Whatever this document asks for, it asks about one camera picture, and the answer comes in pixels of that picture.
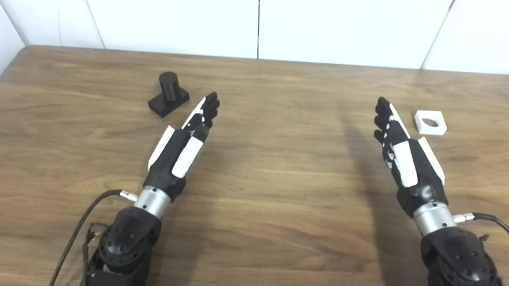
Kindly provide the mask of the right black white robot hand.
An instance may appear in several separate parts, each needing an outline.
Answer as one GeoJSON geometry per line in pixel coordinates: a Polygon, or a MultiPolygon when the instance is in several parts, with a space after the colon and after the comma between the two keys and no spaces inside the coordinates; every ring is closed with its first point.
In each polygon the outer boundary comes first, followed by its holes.
{"type": "Polygon", "coordinates": [[[415,221],[422,236],[456,227],[445,194],[444,171],[429,142],[425,137],[409,135],[386,98],[378,98],[375,114],[374,138],[396,183],[396,198],[402,210],[415,221]]]}

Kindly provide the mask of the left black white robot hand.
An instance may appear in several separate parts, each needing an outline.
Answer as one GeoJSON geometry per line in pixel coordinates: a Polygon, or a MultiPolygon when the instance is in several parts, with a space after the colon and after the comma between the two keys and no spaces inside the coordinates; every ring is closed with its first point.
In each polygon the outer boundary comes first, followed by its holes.
{"type": "Polygon", "coordinates": [[[148,175],[134,206],[161,220],[184,191],[186,175],[209,136],[220,101],[212,92],[192,110],[184,125],[168,126],[147,163],[148,175]]]}

